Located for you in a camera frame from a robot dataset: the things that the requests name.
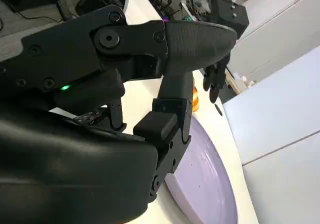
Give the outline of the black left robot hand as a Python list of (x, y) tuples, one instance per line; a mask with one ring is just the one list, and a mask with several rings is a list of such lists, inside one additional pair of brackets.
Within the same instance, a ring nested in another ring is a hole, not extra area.
[(203, 76), (203, 89), (209, 91), (209, 100), (211, 103), (215, 103), (220, 89), (223, 88), (226, 80), (227, 65), (230, 61), (231, 54), (229, 53), (216, 63), (207, 66), (204, 69)]

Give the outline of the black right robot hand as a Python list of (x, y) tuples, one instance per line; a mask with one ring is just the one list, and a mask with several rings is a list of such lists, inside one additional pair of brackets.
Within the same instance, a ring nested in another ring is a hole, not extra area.
[(0, 63), (0, 221), (122, 224), (142, 215), (190, 141), (192, 72), (237, 32), (127, 23), (109, 5), (22, 39)]

